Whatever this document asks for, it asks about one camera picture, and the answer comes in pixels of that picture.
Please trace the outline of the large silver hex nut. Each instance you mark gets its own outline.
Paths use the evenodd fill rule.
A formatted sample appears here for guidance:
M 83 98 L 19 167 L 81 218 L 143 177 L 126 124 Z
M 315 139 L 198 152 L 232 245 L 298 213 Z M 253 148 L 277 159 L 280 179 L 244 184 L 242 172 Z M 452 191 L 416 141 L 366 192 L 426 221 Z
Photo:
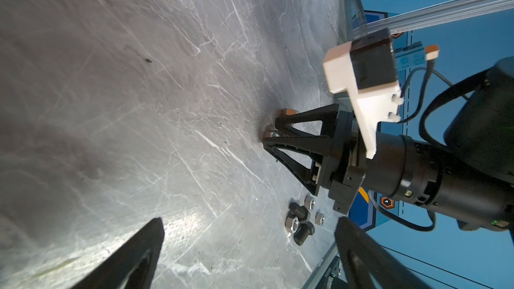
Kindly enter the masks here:
M 262 139 L 271 139 L 281 137 L 280 131 L 272 124 L 268 125 L 263 133 Z

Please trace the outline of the grey plastic organizer box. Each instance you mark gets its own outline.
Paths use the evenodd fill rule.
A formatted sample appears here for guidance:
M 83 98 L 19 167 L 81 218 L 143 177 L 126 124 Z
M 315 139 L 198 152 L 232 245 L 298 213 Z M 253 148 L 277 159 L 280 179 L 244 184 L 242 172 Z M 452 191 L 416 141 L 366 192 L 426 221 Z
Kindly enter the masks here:
M 339 0 L 338 27 L 341 44 L 362 36 L 366 24 L 361 0 Z

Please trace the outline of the black bolt lower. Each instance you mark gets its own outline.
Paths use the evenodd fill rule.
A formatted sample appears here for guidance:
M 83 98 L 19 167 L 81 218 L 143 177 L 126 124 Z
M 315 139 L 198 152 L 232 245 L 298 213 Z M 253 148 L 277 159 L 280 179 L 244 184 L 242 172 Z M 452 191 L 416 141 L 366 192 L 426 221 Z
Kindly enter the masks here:
M 294 234 L 294 242 L 298 246 L 302 246 L 306 239 L 315 234 L 315 226 L 311 222 L 301 222 L 297 232 Z

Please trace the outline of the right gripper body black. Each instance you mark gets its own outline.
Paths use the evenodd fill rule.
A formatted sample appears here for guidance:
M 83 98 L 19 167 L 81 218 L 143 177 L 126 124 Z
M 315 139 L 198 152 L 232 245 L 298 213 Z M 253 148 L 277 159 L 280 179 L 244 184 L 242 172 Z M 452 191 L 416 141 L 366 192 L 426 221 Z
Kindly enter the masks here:
M 314 109 L 315 120 L 322 122 L 321 137 L 327 137 L 328 146 L 322 150 L 328 154 L 313 161 L 312 182 L 317 189 L 329 191 L 334 201 L 333 209 L 347 215 L 355 201 L 362 181 L 353 176 L 366 163 L 365 145 L 362 141 L 356 116 L 341 111 L 338 104 Z

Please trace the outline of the silver nut middle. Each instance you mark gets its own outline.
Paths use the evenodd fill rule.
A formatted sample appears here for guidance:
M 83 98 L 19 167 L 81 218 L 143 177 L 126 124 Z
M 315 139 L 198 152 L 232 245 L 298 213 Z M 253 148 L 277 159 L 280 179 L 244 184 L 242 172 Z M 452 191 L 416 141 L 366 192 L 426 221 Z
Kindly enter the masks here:
M 304 200 L 304 206 L 306 207 L 306 209 L 308 211 L 313 211 L 314 208 L 315 208 L 315 204 L 316 204 L 316 201 L 315 201 L 315 198 L 310 196 L 310 195 L 307 195 L 305 197 L 305 200 Z

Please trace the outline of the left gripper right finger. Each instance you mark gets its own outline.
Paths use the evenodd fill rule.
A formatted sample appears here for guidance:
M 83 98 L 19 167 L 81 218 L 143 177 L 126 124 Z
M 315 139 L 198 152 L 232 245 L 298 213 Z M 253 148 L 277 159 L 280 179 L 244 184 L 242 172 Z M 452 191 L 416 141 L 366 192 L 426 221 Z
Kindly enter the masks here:
M 349 288 L 428 288 L 347 217 L 335 230 L 341 263 Z

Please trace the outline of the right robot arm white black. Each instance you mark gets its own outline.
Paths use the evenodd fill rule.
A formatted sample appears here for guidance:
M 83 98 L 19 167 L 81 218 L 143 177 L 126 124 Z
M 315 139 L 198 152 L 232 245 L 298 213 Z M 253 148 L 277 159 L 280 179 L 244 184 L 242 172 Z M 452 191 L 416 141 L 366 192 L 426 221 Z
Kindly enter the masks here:
M 420 117 L 420 140 L 377 134 L 365 156 L 337 104 L 283 114 L 262 144 L 313 195 L 348 214 L 360 189 L 455 218 L 463 231 L 513 229 L 513 59 L 449 87 Z

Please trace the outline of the silver hex bolt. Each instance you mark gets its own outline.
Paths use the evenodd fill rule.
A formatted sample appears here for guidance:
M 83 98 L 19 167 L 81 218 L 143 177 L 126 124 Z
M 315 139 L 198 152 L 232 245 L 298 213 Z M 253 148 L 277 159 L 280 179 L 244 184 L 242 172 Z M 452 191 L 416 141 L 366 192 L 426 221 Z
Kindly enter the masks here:
M 296 115 L 298 112 L 291 108 L 283 108 L 281 110 L 280 116 L 293 116 Z

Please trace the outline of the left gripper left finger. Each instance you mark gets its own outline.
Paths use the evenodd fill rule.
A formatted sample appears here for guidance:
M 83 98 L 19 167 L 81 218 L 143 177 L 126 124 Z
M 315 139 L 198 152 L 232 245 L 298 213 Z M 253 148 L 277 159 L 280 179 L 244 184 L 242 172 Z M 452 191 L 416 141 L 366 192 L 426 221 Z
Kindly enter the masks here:
M 154 218 L 75 288 L 150 288 L 161 253 L 163 220 Z

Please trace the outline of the right aluminium frame post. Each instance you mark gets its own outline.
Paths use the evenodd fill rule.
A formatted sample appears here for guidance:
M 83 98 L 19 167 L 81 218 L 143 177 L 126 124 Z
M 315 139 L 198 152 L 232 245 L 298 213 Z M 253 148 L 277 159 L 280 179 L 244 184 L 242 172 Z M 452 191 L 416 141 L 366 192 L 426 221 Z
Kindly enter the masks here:
M 450 0 L 364 24 L 353 30 L 355 37 L 381 29 L 390 33 L 410 32 L 513 9 L 513 0 Z

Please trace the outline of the silver nut lower right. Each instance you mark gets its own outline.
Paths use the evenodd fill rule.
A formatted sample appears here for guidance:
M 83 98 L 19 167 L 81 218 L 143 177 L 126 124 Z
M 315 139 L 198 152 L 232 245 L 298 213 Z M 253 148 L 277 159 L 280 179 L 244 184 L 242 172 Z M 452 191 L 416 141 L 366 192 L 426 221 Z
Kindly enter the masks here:
M 322 226 L 325 222 L 325 215 L 321 212 L 317 212 L 315 214 L 315 223 L 318 225 L 318 226 Z

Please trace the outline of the black bolt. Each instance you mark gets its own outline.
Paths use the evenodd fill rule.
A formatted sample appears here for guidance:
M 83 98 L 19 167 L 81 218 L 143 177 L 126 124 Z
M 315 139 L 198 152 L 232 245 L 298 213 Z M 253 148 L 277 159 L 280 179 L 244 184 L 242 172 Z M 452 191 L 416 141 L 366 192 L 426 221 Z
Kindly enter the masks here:
M 311 213 L 305 206 L 300 206 L 298 203 L 291 202 L 289 205 L 289 210 L 298 218 L 300 222 L 310 220 Z
M 297 232 L 294 234 L 294 242 L 298 246 L 302 246 L 306 239 L 315 234 L 315 226 L 311 222 L 301 222 Z

